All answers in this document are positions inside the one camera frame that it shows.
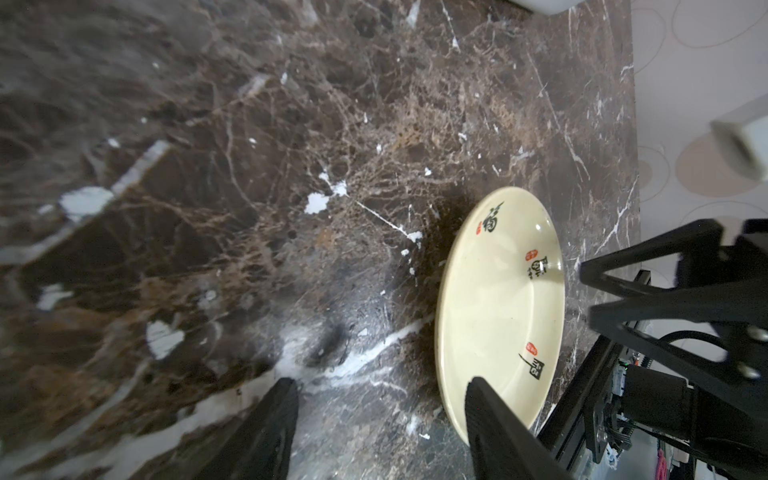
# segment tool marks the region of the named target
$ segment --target cream-colored plate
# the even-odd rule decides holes
[[[488,195],[453,243],[435,327],[440,394],[464,443],[464,396],[475,376],[531,427],[558,363],[564,304],[562,252],[547,211],[521,188]]]

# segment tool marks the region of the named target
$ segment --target plate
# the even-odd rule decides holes
[[[558,235],[533,194],[501,188],[465,220],[445,265],[435,325],[440,395],[464,443],[464,397],[476,376],[533,425],[558,363],[564,278]]]

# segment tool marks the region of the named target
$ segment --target marble countertop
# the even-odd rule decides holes
[[[541,427],[606,300],[578,264],[639,240],[629,0],[92,3],[0,29],[0,476],[189,478],[289,376],[289,478],[471,478],[433,319],[507,185],[566,263]]]

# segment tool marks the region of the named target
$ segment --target marble table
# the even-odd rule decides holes
[[[435,302],[507,185],[568,272],[540,428],[639,239],[629,0],[3,9],[0,476],[190,478],[289,376],[291,479],[471,478]]]

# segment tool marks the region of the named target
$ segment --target silver bolt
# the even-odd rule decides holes
[[[746,328],[746,334],[749,335],[753,340],[757,340],[758,342],[768,342],[768,331],[761,329],[758,326],[749,325]]]
[[[738,362],[736,364],[736,367],[739,369],[739,372],[741,372],[741,375],[748,380],[757,380],[761,377],[760,372],[752,368],[751,366],[747,365],[744,362]]]

